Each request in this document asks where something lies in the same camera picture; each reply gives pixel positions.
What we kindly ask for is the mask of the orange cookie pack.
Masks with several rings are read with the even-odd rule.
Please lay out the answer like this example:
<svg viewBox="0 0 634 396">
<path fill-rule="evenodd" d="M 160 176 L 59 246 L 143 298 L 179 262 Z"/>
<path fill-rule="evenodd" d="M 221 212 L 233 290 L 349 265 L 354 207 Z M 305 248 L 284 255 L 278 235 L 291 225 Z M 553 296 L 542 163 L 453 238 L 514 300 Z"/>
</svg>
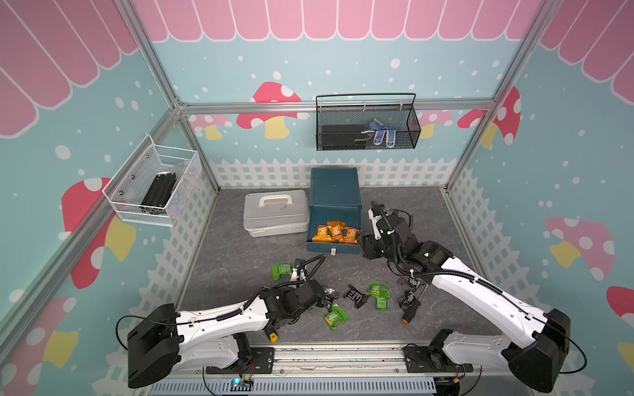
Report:
<svg viewBox="0 0 634 396">
<path fill-rule="evenodd" d="M 330 234 L 330 228 L 327 225 L 317 227 L 316 235 L 312 237 L 312 242 L 331 244 L 334 239 Z"/>
<path fill-rule="evenodd" d="M 327 223 L 328 227 L 340 227 L 340 229 L 345 228 L 345 223 L 341 221 L 332 221 Z"/>
<path fill-rule="evenodd" d="M 343 244 L 351 244 L 351 245 L 358 244 L 358 235 L 360 233 L 359 229 L 356 229 L 354 227 L 345 227 L 343 230 L 344 230 L 344 233 L 343 233 L 343 238 L 341 240 Z"/>
<path fill-rule="evenodd" d="M 329 230 L 330 230 L 332 239 L 335 243 L 339 243 L 343 239 L 344 228 L 340 229 L 340 227 L 332 227 L 332 228 L 329 227 Z"/>
</svg>

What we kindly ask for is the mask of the teal drawer cabinet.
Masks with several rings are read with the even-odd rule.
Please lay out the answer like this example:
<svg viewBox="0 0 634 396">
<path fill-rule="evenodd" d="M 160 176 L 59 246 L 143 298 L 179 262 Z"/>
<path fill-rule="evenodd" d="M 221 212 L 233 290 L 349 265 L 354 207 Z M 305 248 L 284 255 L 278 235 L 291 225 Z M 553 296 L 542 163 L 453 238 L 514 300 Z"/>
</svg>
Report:
<svg viewBox="0 0 634 396">
<path fill-rule="evenodd" d="M 310 171 L 309 210 L 310 222 L 306 239 L 308 252 L 335 255 L 358 255 L 359 244 L 341 244 L 337 242 L 313 242 L 318 227 L 327 226 L 328 222 L 342 221 L 346 226 L 355 229 L 362 227 L 363 204 L 356 168 L 316 167 Z"/>
</svg>

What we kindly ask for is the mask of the orange cookie pack front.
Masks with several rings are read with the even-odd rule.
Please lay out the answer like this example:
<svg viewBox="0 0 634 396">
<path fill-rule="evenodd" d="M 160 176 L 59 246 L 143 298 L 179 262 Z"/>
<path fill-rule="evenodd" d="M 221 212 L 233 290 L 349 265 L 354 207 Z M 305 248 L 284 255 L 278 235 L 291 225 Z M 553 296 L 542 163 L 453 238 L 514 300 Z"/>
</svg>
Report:
<svg viewBox="0 0 634 396">
<path fill-rule="evenodd" d="M 345 223 L 341 221 L 332 221 L 327 223 L 328 227 L 340 227 L 340 229 L 345 228 Z"/>
</svg>

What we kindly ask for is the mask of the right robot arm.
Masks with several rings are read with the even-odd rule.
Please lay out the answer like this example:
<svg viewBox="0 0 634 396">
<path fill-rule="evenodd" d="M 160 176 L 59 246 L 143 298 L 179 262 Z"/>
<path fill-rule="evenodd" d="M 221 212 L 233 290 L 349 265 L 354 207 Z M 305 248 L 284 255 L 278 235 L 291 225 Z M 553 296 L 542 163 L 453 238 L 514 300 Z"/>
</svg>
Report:
<svg viewBox="0 0 634 396">
<path fill-rule="evenodd" d="M 372 233 L 363 238 L 364 257 L 384 257 L 395 274 L 453 295 L 501 331 L 500 336 L 474 336 L 443 329 L 430 344 L 438 357 L 456 365 L 507 369 L 535 391 L 553 391 L 572 343 L 566 314 L 523 302 L 441 244 L 420 242 L 412 231 L 412 218 L 401 217 L 398 210 L 372 202 L 368 217 Z"/>
</svg>

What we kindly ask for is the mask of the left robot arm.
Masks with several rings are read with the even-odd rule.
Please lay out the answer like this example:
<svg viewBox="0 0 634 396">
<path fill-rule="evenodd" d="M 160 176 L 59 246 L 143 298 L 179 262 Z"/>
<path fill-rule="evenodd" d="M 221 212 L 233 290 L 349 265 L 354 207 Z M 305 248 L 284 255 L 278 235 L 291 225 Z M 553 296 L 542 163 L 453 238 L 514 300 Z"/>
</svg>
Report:
<svg viewBox="0 0 634 396">
<path fill-rule="evenodd" d="M 242 369 L 253 358 L 248 333 L 263 332 L 275 343 L 281 327 L 325 307 L 327 299 L 320 282 L 304 280 L 264 287 L 244 302 L 210 310 L 161 305 L 127 334 L 127 384 L 140 389 L 192 368 Z"/>
</svg>

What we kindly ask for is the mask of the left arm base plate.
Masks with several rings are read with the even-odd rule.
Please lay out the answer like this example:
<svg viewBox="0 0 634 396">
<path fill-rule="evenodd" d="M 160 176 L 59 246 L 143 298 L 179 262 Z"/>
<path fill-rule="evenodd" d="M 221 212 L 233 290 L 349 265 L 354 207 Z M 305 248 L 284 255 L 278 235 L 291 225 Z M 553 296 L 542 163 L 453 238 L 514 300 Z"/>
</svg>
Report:
<svg viewBox="0 0 634 396">
<path fill-rule="evenodd" d="M 205 373 L 207 375 L 271 374 L 274 355 L 273 347 L 256 347 L 248 351 L 240 351 L 238 360 L 232 365 L 224 369 L 208 366 L 205 368 Z"/>
</svg>

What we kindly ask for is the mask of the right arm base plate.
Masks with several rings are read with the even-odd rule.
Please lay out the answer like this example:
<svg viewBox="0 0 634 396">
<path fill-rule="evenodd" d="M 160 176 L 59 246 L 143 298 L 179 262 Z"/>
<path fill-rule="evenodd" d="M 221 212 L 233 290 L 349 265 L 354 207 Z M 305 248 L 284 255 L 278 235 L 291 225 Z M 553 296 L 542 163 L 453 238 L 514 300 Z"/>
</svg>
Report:
<svg viewBox="0 0 634 396">
<path fill-rule="evenodd" d="M 458 376 L 472 373 L 471 364 L 459 365 L 451 361 L 444 352 L 433 346 L 409 343 L 401 349 L 409 373 L 454 373 Z"/>
</svg>

